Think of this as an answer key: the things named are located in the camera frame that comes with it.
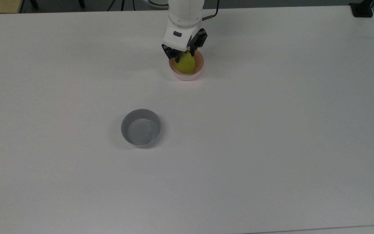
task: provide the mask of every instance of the white table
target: white table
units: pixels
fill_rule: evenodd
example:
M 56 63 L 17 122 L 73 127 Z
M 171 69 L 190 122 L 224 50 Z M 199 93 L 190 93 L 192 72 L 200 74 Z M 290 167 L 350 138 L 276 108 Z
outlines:
M 349 227 L 329 228 L 304 231 L 269 232 L 269 234 L 374 234 L 374 226 L 371 227 Z
M 374 18 L 222 9 L 173 77 L 166 12 L 0 15 L 0 233 L 374 225 Z M 162 120 L 138 149 L 130 111 Z

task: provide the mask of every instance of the green pear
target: green pear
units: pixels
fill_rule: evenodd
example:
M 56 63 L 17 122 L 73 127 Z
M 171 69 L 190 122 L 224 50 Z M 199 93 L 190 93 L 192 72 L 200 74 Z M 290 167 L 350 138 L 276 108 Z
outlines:
M 181 53 L 180 60 L 174 62 L 174 65 L 181 73 L 190 73 L 194 71 L 196 67 L 196 60 L 194 60 L 194 57 L 191 56 L 191 53 L 187 50 Z

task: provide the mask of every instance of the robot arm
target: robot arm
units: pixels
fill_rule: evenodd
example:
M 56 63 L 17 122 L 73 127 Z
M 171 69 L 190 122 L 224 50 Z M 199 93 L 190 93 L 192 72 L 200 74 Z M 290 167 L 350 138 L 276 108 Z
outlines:
M 168 22 L 164 34 L 164 49 L 168 59 L 178 62 L 181 52 L 190 47 L 190 53 L 202 47 L 206 31 L 201 28 L 205 0 L 168 0 Z

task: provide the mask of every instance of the floor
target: floor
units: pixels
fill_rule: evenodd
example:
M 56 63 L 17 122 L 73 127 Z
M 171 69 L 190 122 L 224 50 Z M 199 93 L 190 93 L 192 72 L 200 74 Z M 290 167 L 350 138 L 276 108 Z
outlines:
M 22 13 L 43 12 L 82 12 L 106 11 L 113 0 L 84 0 L 85 8 L 80 8 L 78 0 L 37 0 L 39 9 L 33 9 L 29 0 L 24 0 Z M 115 0 L 111 11 L 119 11 L 122 1 Z M 148 6 L 142 0 L 133 0 L 136 10 L 160 10 Z M 220 8 L 248 8 L 248 7 L 295 7 L 295 6 L 346 6 L 350 2 L 358 3 L 359 0 L 221 0 Z M 206 0 L 205 9 L 215 9 L 217 0 Z M 126 0 L 123 10 L 133 10 L 132 0 Z

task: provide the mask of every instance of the gray bowl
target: gray bowl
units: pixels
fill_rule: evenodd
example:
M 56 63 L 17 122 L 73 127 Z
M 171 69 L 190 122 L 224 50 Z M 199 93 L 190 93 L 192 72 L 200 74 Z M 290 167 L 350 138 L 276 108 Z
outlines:
M 160 118 L 147 109 L 131 111 L 123 119 L 120 131 L 123 138 L 132 145 L 146 147 L 151 145 L 160 134 Z

